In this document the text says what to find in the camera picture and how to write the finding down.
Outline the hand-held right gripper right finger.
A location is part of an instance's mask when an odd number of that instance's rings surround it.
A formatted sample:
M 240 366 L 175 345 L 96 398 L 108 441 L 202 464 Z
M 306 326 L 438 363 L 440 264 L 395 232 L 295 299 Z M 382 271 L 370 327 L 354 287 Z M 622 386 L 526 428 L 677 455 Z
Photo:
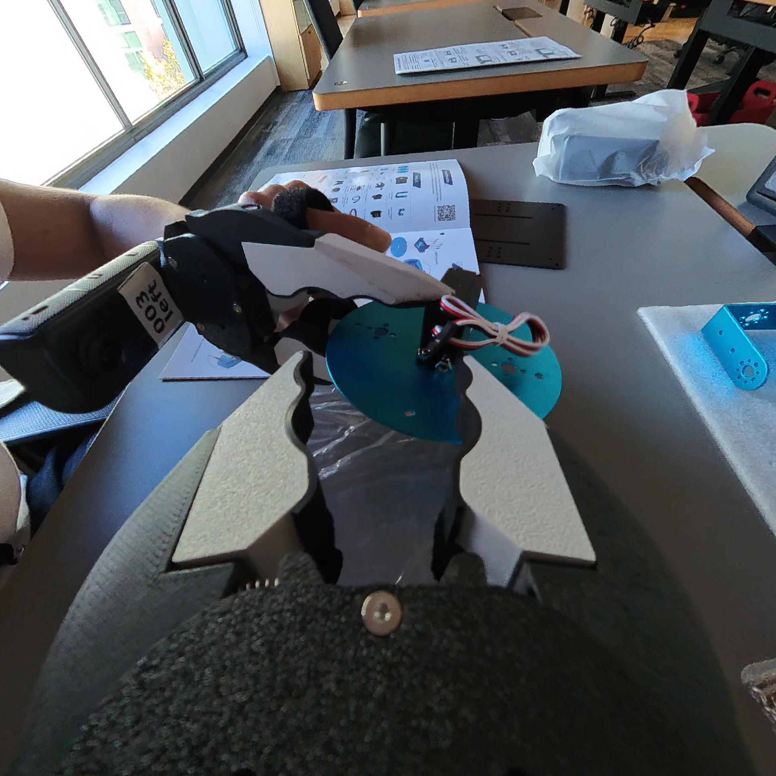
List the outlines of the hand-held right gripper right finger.
M 522 561 L 592 567 L 597 559 L 546 425 L 473 356 L 459 363 L 462 456 L 449 496 L 449 541 L 510 587 Z

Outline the blue round metal plate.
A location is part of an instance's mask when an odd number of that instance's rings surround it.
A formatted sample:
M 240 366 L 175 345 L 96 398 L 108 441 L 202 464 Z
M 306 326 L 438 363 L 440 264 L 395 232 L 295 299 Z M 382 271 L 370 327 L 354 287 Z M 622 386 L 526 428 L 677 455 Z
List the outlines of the blue round metal plate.
M 456 368 L 436 373 L 417 361 L 423 317 L 422 306 L 359 307 L 329 335 L 328 371 L 344 397 L 374 421 L 420 439 L 460 444 Z M 556 405 L 562 373 L 550 347 L 521 357 L 488 345 L 470 355 L 539 418 Z

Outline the person's left forearm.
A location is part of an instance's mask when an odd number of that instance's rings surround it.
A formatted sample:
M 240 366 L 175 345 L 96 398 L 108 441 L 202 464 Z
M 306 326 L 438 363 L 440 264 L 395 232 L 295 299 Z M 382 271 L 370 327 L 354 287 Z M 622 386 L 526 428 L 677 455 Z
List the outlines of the person's left forearm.
M 1 180 L 1 280 L 80 278 L 160 238 L 187 209 L 148 196 L 96 196 Z

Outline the dark grey desk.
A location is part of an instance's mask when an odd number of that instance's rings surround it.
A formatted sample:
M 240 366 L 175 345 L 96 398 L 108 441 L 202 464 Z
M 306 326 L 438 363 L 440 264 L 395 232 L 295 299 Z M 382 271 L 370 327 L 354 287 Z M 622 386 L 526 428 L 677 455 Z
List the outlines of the dark grey desk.
M 567 267 L 486 266 L 487 301 L 548 324 L 563 367 L 549 423 L 647 530 L 693 600 L 759 774 L 774 732 L 740 669 L 774 655 L 774 536 L 637 314 L 771 301 L 774 267 L 683 183 L 558 186 L 532 143 L 455 155 L 476 198 L 562 202 Z M 2 588 L 2 767 L 73 597 L 135 508 L 258 380 L 164 383 L 170 341 L 131 383 Z

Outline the person's left hand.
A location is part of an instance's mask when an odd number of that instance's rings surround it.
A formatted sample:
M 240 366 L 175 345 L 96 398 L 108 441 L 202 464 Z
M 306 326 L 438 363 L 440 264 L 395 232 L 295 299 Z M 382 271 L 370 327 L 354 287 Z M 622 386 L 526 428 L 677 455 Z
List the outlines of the person's left hand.
M 331 203 L 320 191 L 299 180 L 284 186 L 267 186 L 261 191 L 246 191 L 237 202 L 242 207 L 271 210 L 300 228 L 337 234 L 380 253 L 387 251 L 392 240 L 382 228 L 331 208 Z

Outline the white instruction sheet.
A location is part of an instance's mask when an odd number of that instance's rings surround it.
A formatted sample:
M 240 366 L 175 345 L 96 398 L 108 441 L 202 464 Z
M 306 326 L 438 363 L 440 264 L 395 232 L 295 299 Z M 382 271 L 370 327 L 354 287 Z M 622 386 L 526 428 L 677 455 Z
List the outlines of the white instruction sheet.
M 470 198 L 458 160 L 354 164 L 279 172 L 254 189 L 298 180 L 323 192 L 343 213 L 390 233 L 387 255 L 441 279 L 450 268 L 479 272 Z

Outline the clear plastic bag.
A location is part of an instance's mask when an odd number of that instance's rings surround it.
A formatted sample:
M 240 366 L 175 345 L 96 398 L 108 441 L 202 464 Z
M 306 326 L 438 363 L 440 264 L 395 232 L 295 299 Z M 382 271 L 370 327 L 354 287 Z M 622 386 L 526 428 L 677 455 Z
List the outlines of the clear plastic bag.
M 343 553 L 338 583 L 434 584 L 434 525 L 460 447 L 374 422 L 334 386 L 317 386 L 310 409 L 307 446 Z

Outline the black flat metal plate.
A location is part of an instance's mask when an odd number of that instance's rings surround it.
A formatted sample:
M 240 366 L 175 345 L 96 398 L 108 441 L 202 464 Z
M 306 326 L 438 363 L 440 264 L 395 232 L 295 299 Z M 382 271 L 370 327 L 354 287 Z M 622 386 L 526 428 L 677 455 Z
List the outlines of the black flat metal plate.
M 480 265 L 566 267 L 566 208 L 560 203 L 470 200 Z

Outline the person's blue jeans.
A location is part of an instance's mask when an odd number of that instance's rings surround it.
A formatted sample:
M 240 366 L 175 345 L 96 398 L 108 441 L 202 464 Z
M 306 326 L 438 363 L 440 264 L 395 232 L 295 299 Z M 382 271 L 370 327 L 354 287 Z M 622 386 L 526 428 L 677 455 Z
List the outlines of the person's blue jeans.
M 97 426 L 89 426 L 66 434 L 47 452 L 42 467 L 28 480 L 25 497 L 32 536 L 39 530 L 63 488 L 72 479 L 98 431 Z

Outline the white foam sheet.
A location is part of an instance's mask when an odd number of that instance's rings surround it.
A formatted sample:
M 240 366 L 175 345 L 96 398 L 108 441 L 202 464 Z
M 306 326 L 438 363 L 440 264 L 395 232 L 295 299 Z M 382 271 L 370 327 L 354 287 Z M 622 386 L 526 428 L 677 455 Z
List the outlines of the white foam sheet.
M 757 390 L 733 385 L 702 335 L 722 307 L 647 306 L 649 333 L 772 532 L 775 530 L 774 330 L 751 331 L 769 367 Z

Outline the light wooden cabinet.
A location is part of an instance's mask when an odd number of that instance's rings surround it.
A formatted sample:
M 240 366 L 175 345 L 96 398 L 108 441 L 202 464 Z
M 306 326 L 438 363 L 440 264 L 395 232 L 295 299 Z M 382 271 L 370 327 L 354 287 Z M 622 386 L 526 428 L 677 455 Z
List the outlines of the light wooden cabinet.
M 280 86 L 310 89 L 321 75 L 322 48 L 304 1 L 260 1 Z

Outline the paper sheet on far table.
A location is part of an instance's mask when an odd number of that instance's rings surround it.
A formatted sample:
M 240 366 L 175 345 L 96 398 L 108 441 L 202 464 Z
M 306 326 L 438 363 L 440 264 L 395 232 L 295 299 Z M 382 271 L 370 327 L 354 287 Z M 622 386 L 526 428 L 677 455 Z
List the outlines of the paper sheet on far table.
M 568 47 L 547 36 L 393 54 L 397 75 L 495 67 L 518 63 L 563 61 L 580 57 Z

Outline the white plastic bag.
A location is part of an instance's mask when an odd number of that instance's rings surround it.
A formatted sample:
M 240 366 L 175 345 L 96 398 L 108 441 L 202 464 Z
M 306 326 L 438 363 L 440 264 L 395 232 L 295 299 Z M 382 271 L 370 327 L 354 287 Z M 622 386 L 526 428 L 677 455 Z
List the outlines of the white plastic bag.
M 714 150 L 687 93 L 662 90 L 630 102 L 555 111 L 542 125 L 537 175 L 577 186 L 686 180 Z

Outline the pile of clear hardware bags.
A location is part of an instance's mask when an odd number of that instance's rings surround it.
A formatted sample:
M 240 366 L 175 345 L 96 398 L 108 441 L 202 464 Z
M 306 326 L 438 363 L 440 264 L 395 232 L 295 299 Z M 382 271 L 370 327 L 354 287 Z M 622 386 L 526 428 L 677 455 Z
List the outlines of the pile of clear hardware bags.
M 763 706 L 766 716 L 775 725 L 775 665 L 771 658 L 742 668 L 740 677 L 750 694 Z

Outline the blue metal U bracket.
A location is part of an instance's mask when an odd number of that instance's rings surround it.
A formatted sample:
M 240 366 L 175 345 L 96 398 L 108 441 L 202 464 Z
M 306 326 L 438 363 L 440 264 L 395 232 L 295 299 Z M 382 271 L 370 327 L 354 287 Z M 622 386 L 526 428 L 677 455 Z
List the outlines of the blue metal U bracket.
M 769 367 L 751 331 L 775 329 L 775 303 L 723 305 L 703 326 L 702 335 L 730 377 L 742 390 L 766 383 Z

